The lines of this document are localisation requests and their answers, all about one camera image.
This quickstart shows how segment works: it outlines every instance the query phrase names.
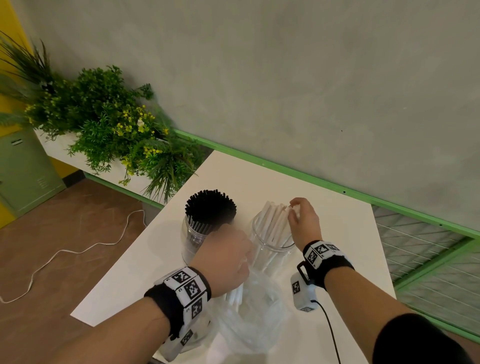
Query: gray wall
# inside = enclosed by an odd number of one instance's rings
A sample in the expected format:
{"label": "gray wall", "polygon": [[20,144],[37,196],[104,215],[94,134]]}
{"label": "gray wall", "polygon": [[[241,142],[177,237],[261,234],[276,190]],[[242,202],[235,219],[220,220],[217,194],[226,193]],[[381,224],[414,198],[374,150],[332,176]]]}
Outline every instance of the gray wall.
{"label": "gray wall", "polygon": [[480,230],[477,0],[12,2],[66,76],[115,64],[182,130]]}

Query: green cabinet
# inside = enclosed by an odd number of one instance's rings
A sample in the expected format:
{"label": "green cabinet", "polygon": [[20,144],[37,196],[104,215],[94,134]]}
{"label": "green cabinet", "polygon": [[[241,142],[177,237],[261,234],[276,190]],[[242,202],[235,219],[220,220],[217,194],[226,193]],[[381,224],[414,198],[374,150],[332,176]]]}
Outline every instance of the green cabinet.
{"label": "green cabinet", "polygon": [[65,189],[35,133],[0,138],[0,202],[21,216]]}

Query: artificial plant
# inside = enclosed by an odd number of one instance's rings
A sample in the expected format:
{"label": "artificial plant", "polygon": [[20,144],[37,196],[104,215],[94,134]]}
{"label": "artificial plant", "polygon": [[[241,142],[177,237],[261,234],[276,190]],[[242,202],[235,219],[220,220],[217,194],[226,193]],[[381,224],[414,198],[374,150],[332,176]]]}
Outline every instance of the artificial plant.
{"label": "artificial plant", "polygon": [[110,170],[118,158],[126,167],[128,184],[132,175],[151,179],[145,193],[153,198],[162,192],[165,202],[195,172],[202,162],[202,152],[195,142],[179,138],[171,120],[159,107],[148,111],[140,98],[151,99],[150,84],[137,89],[124,85],[121,70],[83,69],[77,78],[67,80],[50,68],[45,46],[43,54],[28,50],[4,34],[0,50],[5,61],[18,71],[18,82],[0,74],[0,94],[15,98],[27,106],[20,113],[0,114],[0,125],[31,125],[55,139],[76,133],[69,153],[82,152],[95,173]]}

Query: metal grid panel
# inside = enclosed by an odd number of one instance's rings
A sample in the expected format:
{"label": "metal grid panel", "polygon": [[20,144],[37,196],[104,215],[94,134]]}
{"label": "metal grid panel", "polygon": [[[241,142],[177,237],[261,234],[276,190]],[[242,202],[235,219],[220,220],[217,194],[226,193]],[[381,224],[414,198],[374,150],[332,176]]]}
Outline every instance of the metal grid panel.
{"label": "metal grid panel", "polygon": [[480,336],[480,246],[412,283],[397,298],[414,309]]}
{"label": "metal grid panel", "polygon": [[392,281],[425,264],[464,238],[456,232],[372,206]]}

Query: white cord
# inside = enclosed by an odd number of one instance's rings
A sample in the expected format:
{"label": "white cord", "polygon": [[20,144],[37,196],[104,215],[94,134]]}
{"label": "white cord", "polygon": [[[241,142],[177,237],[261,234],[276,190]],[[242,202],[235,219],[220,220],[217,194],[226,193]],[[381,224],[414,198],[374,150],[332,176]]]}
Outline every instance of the white cord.
{"label": "white cord", "polygon": [[72,250],[67,250],[67,249],[62,249],[62,250],[57,251],[57,252],[53,255],[53,257],[48,260],[48,262],[46,262],[46,263],[45,263],[44,265],[42,265],[39,269],[37,269],[35,272],[33,272],[32,276],[31,276],[31,278],[30,278],[30,283],[28,284],[27,292],[25,292],[25,293],[22,294],[20,297],[17,297],[17,298],[15,298],[15,299],[11,300],[11,301],[4,301],[3,298],[2,298],[2,296],[0,296],[0,302],[1,302],[1,303],[10,303],[10,302],[13,302],[13,301],[18,300],[19,298],[22,298],[22,297],[25,296],[27,293],[29,293],[29,292],[30,292],[30,289],[32,288],[32,285],[33,285],[33,276],[34,276],[37,272],[39,272],[41,269],[43,269],[44,267],[46,267],[46,265],[47,265],[48,263],[50,263],[50,262],[53,260],[53,258],[55,258],[55,257],[57,256],[57,254],[60,253],[60,252],[73,253],[73,254],[82,254],[82,253],[85,253],[87,250],[90,250],[90,249],[92,249],[94,246],[99,245],[99,244],[100,244],[100,245],[115,245],[115,244],[119,243],[120,240],[122,240],[122,239],[123,239],[123,236],[125,235],[125,231],[126,231],[127,226],[128,226],[128,220],[130,219],[130,215],[133,214],[133,213],[135,213],[135,212],[139,212],[139,211],[142,211],[142,212],[144,213],[144,225],[146,226],[146,224],[145,224],[145,210],[136,210],[136,211],[131,212],[131,213],[128,214],[128,216],[127,216],[127,223],[125,224],[125,227],[123,228],[123,231],[122,231],[122,233],[121,233],[120,239],[118,239],[115,243],[95,243],[95,244],[93,244],[92,246],[90,246],[89,248],[86,248],[86,249],[85,249],[84,251],[82,251],[82,252],[74,252],[74,251],[72,251]]}

